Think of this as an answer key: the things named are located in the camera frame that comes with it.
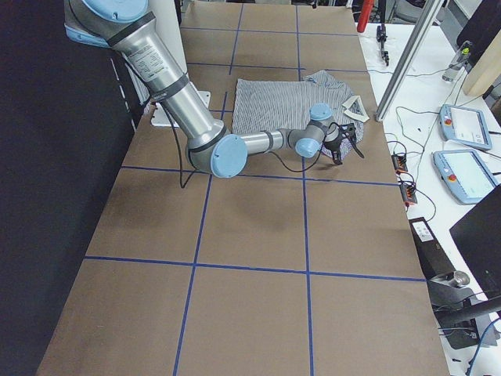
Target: blue tape grid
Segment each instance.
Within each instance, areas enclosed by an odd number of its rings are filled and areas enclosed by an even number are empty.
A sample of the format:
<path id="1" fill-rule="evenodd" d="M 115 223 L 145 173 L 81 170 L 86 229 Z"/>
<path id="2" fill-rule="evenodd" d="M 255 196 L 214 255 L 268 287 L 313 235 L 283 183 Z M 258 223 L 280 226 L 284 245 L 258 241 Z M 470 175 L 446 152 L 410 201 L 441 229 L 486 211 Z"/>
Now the blue tape grid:
<path id="1" fill-rule="evenodd" d="M 236 52 L 236 47 L 238 44 L 238 34 L 240 32 L 240 24 L 242 23 L 242 15 L 243 15 L 243 3 L 242 3 L 242 6 L 240 7 L 240 15 L 238 17 L 238 25 L 236 26 L 235 43 L 233 44 L 232 61 L 229 64 L 228 75 L 230 75 L 232 73 L 233 64 L 235 63 L 235 52 Z"/>
<path id="2" fill-rule="evenodd" d="M 150 258 L 128 258 L 128 257 L 113 257 L 113 256 L 97 256 L 86 255 L 86 260 L 110 261 L 110 262 L 134 262 L 138 264 L 158 264 L 158 265 L 172 265 L 172 266 L 186 266 L 205 269 L 227 269 L 227 270 L 246 270 L 250 272 L 263 272 L 263 273 L 285 273 L 285 274 L 303 274 L 306 275 L 306 270 L 295 269 L 280 269 L 280 268 L 262 268 L 259 266 L 241 266 L 241 265 L 225 265 L 225 264 L 210 264 L 206 262 L 183 262 L 171 260 L 155 260 Z M 336 272 L 322 272 L 318 270 L 310 270 L 310 276 L 321 277 L 339 277 L 339 278 L 355 278 L 363 280 L 396 280 L 400 282 L 426 282 L 424 278 L 414 277 L 396 277 L 396 276 L 376 276 L 372 274 L 356 274 L 356 273 L 336 273 Z"/>
<path id="3" fill-rule="evenodd" d="M 201 30 L 201 31 L 235 31 L 235 29 L 225 29 L 218 27 L 180 27 L 181 30 Z M 270 30 L 252 30 L 252 29 L 242 29 L 238 28 L 239 32 L 242 33 L 266 33 L 266 34 L 297 34 L 297 31 L 270 31 Z M 334 37 L 359 37 L 357 34 L 339 34 L 339 33 L 315 33 L 308 31 L 299 32 L 301 35 L 330 35 Z"/>
<path id="4" fill-rule="evenodd" d="M 240 8 L 240 15 L 238 26 L 236 29 L 236 37 L 233 45 L 232 51 L 232 59 L 230 64 L 216 64 L 216 63 L 188 63 L 189 65 L 207 65 L 207 66 L 220 66 L 220 67 L 228 67 L 229 75 L 232 73 L 233 67 L 249 67 L 249 68 L 270 68 L 270 69 L 294 69 L 297 70 L 297 79 L 301 80 L 301 71 L 304 68 L 301 67 L 301 57 L 300 57 L 300 35 L 301 34 L 313 34 L 313 35 L 334 35 L 334 36 L 343 36 L 343 37 L 358 37 L 356 34 L 335 34 L 335 33 L 309 33 L 309 32 L 300 32 L 299 31 L 299 15 L 296 7 L 296 31 L 255 31 L 255 30 L 242 30 L 240 29 L 242 16 L 243 16 L 243 4 Z M 231 29 L 219 29 L 219 28 L 198 28 L 198 27 L 182 27 L 182 29 L 186 30 L 202 30 L 202 31 L 235 31 Z M 253 66 L 253 65 L 241 65 L 234 64 L 235 63 L 235 55 L 236 48 L 238 46 L 238 37 L 241 32 L 254 32 L 254 33 L 271 33 L 271 34 L 296 34 L 297 39 L 297 67 L 266 67 L 266 66 Z M 355 73 L 367 73 L 366 70 L 336 70 L 336 69 L 326 69 L 326 71 L 349 71 Z M 231 113 L 230 110 L 225 110 L 226 100 L 228 93 L 225 93 L 225 97 L 223 100 L 222 110 L 216 110 L 214 112 L 221 112 L 221 119 L 223 119 L 224 114 L 226 112 Z M 302 166 L 305 168 L 305 160 L 302 159 Z M 178 169 L 174 168 L 148 168 L 148 167 L 139 167 L 139 166 L 122 166 L 124 169 L 138 169 L 138 170 L 147 170 L 147 171 L 157 171 L 157 172 L 178 172 Z M 209 176 L 209 180 L 207 182 L 207 191 L 204 202 L 204 209 L 202 212 L 202 217 L 200 220 L 200 229 L 196 242 L 196 250 L 195 255 L 193 257 L 193 262 L 177 262 L 177 261 L 168 261 L 168 260 L 153 260 L 153 259 L 141 259 L 141 258 L 118 258 L 118 257 L 107 257 L 107 256 L 93 256 L 86 255 L 85 259 L 87 260 L 101 260 L 101 261 L 111 261 L 111 262 L 138 262 L 138 263 L 152 263 L 152 264 L 162 264 L 162 265 L 173 265 L 173 266 L 184 266 L 190 267 L 191 275 L 189 279 L 189 286 L 186 296 L 186 303 L 182 318 L 182 326 L 179 333 L 178 339 L 178 348 L 176 351 L 175 357 L 175 365 L 174 370 L 172 372 L 173 376 L 177 376 L 179 361 L 181 359 L 181 351 L 182 351 L 182 343 L 184 338 L 184 333 L 186 331 L 186 321 L 189 313 L 189 304 L 191 300 L 191 294 L 193 290 L 193 283 L 196 276 L 197 268 L 210 268 L 210 269 L 232 269 L 232 270 L 247 270 L 254 272 L 262 272 L 262 273 L 293 273 L 293 274 L 303 274 L 306 278 L 306 294 L 307 294 L 307 302 L 308 302 L 308 341 L 309 341 L 309 359 L 310 359 L 310 376 L 315 375 L 315 364 L 314 364 L 314 349 L 313 349 L 313 319 L 312 319 L 312 289 L 311 289 L 311 275 L 314 276 L 325 276 L 325 277 L 347 277 L 347 278 L 362 278 L 362 279 L 371 279 L 371 280 L 395 280 L 395 281 L 408 281 L 408 282 L 425 282 L 425 279 L 422 278 L 412 278 L 412 277 L 394 277 L 394 276 L 376 276 L 376 275 L 365 275 L 365 274 L 354 274 L 354 273 L 332 273 L 332 272 L 323 272 L 323 271 L 314 271 L 310 270 L 310 258 L 309 258 L 309 242 L 308 242 L 308 202 L 307 202 L 307 184 L 308 181 L 318 181 L 325 183 L 347 183 L 347 184 L 366 184 L 366 185 L 377 185 L 377 186 L 398 186 L 397 183 L 378 183 L 378 182 L 363 182 L 363 181 L 352 181 L 352 180 L 340 180 L 340 179 L 314 179 L 307 178 L 305 172 L 302 172 L 302 177 L 291 177 L 291 176 L 275 176 L 275 175 L 246 175 L 240 174 L 238 175 L 242 178 L 254 177 L 254 178 L 264 178 L 264 179 L 292 179 L 298 180 L 302 182 L 303 189 L 303 216 L 304 216 L 304 225 L 305 225 L 305 270 L 294 270 L 294 269 L 274 269 L 274 268 L 261 268 L 261 267 L 250 267 L 250 266 L 232 266 L 232 265 L 219 265 L 219 264 L 209 264 L 209 263 L 199 263 L 198 255 L 200 251 L 201 239 L 204 231 L 205 217 L 207 214 L 207 206 L 209 201 L 209 196 L 211 193 L 211 183 L 212 176 Z"/>
<path id="5" fill-rule="evenodd" d="M 158 167 L 142 167 L 142 166 L 130 166 L 124 165 L 121 168 L 125 170 L 144 170 L 144 171 L 157 171 L 157 172 L 174 172 L 179 173 L 177 168 L 158 168 Z M 183 172 L 193 172 L 193 170 L 182 170 Z M 196 174 L 208 175 L 206 172 L 195 171 Z M 236 178 L 262 178 L 262 179 L 281 179 L 281 180 L 297 180 L 302 181 L 303 178 L 295 176 L 280 176 L 280 175 L 249 175 L 249 174 L 239 174 Z M 304 177 L 307 182 L 322 182 L 322 183 L 342 183 L 342 184 L 359 184 L 367 186 L 398 186 L 398 183 L 382 183 L 382 182 L 364 182 L 361 180 L 343 180 L 343 179 L 322 179 L 322 178 L 307 178 Z"/>

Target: brown table surface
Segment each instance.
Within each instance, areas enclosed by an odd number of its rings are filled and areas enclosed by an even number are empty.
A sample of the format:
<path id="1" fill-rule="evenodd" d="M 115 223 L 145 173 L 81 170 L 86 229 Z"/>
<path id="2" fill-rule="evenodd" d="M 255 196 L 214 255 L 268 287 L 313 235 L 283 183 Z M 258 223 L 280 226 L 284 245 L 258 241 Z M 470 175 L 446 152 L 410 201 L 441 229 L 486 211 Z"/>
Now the brown table surface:
<path id="1" fill-rule="evenodd" d="M 320 69 L 376 109 L 344 8 L 194 2 L 182 38 L 227 125 L 237 78 Z M 260 155 L 184 190 L 172 136 L 143 118 L 39 375 L 449 374 L 381 124 L 364 160 Z"/>

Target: black monitor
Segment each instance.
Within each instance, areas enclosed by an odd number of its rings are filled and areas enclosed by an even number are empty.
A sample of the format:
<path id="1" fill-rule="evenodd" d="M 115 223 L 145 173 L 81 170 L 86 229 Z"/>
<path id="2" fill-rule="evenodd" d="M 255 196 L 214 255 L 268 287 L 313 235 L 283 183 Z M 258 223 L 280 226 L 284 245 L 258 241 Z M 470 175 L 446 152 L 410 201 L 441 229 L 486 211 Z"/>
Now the black monitor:
<path id="1" fill-rule="evenodd" d="M 501 186 L 451 229 L 456 246 L 488 298 L 501 292 Z"/>

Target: garment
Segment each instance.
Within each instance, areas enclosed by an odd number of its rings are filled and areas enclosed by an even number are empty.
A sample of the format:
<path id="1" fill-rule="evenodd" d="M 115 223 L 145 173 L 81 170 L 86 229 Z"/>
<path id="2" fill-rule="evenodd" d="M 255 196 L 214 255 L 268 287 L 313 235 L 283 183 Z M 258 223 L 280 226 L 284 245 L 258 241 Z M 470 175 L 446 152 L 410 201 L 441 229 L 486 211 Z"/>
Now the garment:
<path id="1" fill-rule="evenodd" d="M 232 130 L 236 134 L 245 134 L 278 128 L 304 129 L 310 120 L 311 106 L 327 103 L 333 110 L 336 123 L 355 124 L 359 142 L 363 137 L 363 123 L 346 116 L 342 107 L 342 103 L 353 95 L 348 84 L 324 70 L 306 76 L 300 82 L 239 79 L 236 84 Z M 359 112 L 358 105 L 354 104 L 351 110 Z M 341 158 L 351 149 L 349 141 L 343 140 Z M 328 150 L 323 149 L 322 152 L 331 156 Z"/>

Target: red object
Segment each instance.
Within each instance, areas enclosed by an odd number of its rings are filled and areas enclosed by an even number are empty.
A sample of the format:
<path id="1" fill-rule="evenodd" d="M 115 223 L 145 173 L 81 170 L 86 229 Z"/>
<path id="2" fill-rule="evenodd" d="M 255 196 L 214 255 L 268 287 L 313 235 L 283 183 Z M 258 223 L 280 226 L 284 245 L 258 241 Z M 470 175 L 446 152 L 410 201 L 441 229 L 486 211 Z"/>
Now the red object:
<path id="1" fill-rule="evenodd" d="M 359 24 L 357 26 L 357 31 L 363 33 L 366 30 L 367 23 L 369 22 L 369 16 L 374 7 L 374 0 L 364 0 L 362 6 L 362 14 L 359 17 Z"/>

